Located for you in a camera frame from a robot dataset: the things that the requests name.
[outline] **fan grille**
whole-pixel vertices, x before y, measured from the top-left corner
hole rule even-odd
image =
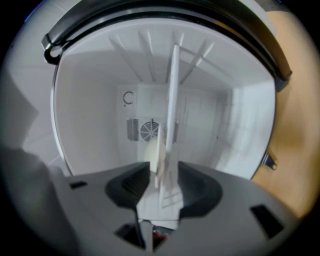
[[[158,136],[159,124],[154,121],[145,122],[140,129],[141,137],[149,142],[151,138]]]

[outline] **wooden surface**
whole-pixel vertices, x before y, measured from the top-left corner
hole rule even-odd
[[[278,160],[277,170],[261,165],[252,180],[301,217],[320,192],[320,57],[293,14],[273,11],[268,16],[293,74],[276,95],[269,150]]]

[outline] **white panel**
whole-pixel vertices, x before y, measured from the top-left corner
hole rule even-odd
[[[272,130],[273,78],[226,36],[163,18],[110,25],[63,54],[55,118],[75,173],[88,172],[89,166],[99,171],[143,160],[148,143],[141,136],[139,141],[128,140],[127,119],[139,119],[139,127],[151,119],[166,123],[175,44],[180,45],[181,84],[171,162],[192,162],[251,178]],[[134,93],[134,105],[124,106],[126,91]]]

